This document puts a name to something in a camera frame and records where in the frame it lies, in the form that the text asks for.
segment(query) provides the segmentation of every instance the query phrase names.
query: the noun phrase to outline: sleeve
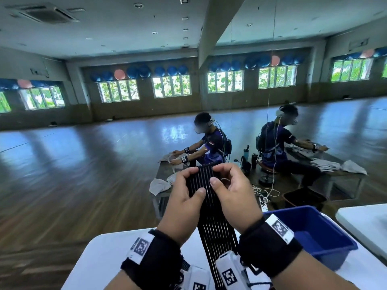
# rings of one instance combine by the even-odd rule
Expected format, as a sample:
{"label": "sleeve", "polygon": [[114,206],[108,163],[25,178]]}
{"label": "sleeve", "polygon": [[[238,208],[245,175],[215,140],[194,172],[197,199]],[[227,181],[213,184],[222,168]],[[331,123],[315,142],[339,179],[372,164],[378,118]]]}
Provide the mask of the sleeve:
{"label": "sleeve", "polygon": [[215,152],[223,150],[223,139],[219,134],[212,134],[205,143],[206,148],[209,151]]}
{"label": "sleeve", "polygon": [[296,140],[296,137],[287,129],[283,129],[281,132],[282,140],[286,143],[293,143]]}

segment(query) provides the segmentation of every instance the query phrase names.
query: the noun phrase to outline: black bin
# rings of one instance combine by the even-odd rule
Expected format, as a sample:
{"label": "black bin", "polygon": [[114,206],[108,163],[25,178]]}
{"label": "black bin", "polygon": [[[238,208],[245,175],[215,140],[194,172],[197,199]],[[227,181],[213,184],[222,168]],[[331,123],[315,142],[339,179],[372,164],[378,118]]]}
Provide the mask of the black bin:
{"label": "black bin", "polygon": [[285,208],[314,206],[318,211],[322,210],[324,203],[328,200],[325,196],[314,192],[307,187],[284,193],[282,197],[286,201]]}

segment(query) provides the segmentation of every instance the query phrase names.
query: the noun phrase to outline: air conditioner vent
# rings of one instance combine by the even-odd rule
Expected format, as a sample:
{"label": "air conditioner vent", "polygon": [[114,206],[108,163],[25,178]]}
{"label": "air conditioner vent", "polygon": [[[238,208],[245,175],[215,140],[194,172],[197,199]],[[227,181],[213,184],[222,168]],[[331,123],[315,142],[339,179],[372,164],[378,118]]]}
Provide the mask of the air conditioner vent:
{"label": "air conditioner vent", "polygon": [[6,8],[10,9],[14,14],[19,14],[41,23],[58,24],[79,21],[66,10],[60,9],[51,3],[6,6]]}

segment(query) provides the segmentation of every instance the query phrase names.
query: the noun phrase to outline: person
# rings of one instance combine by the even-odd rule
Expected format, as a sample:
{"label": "person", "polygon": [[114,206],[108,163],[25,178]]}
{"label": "person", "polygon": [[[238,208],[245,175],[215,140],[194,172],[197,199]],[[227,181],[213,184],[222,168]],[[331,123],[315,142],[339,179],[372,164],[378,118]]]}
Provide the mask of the person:
{"label": "person", "polygon": [[[157,226],[157,230],[174,240],[178,247],[181,247],[194,232],[199,221],[201,205],[206,197],[204,188],[199,188],[192,198],[188,196],[186,178],[198,170],[197,167],[192,167],[177,174],[165,214]],[[249,180],[240,168],[235,164],[225,163],[214,166],[213,170],[230,180],[228,188],[214,177],[210,179],[210,184],[220,200],[226,219],[241,234],[239,239],[241,240],[244,233],[263,218],[263,213]],[[149,265],[150,270],[154,267],[155,264]],[[152,277],[144,274],[143,279],[152,280]],[[358,290],[354,284],[325,267],[304,250],[301,250],[293,261],[271,280],[277,290]],[[105,288],[105,290],[135,289],[140,288],[123,270],[119,271]]]}
{"label": "person", "polygon": [[226,153],[227,137],[222,130],[216,127],[211,120],[211,115],[207,112],[201,112],[195,117],[196,133],[204,133],[202,139],[184,150],[175,150],[173,156],[180,156],[186,153],[187,156],[181,159],[171,161],[171,165],[179,165],[189,162],[190,167],[196,167],[196,161],[200,164],[209,164],[212,162],[223,162]]}
{"label": "person", "polygon": [[274,121],[268,122],[262,127],[259,136],[257,147],[262,152],[262,163],[279,173],[304,175],[301,186],[311,186],[320,177],[320,169],[288,160],[284,143],[292,143],[312,151],[327,151],[328,148],[306,140],[298,140],[289,130],[285,129],[287,125],[297,124],[298,109],[296,106],[291,104],[281,106],[276,115],[277,118]]}

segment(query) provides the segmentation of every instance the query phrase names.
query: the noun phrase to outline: white tag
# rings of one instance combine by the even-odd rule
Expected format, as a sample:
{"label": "white tag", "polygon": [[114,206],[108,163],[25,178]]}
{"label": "white tag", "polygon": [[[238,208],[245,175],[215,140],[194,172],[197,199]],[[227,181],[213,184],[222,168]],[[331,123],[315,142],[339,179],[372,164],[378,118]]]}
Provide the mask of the white tag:
{"label": "white tag", "polygon": [[273,228],[273,230],[286,242],[286,244],[289,244],[294,238],[293,231],[290,230],[280,219],[278,219],[276,215],[271,214],[266,220],[266,223]]}
{"label": "white tag", "polygon": [[154,236],[149,233],[145,233],[138,237],[136,242],[132,245],[129,250],[128,258],[134,261],[136,264],[140,264],[143,260],[144,255],[148,251],[150,244],[153,241]]}

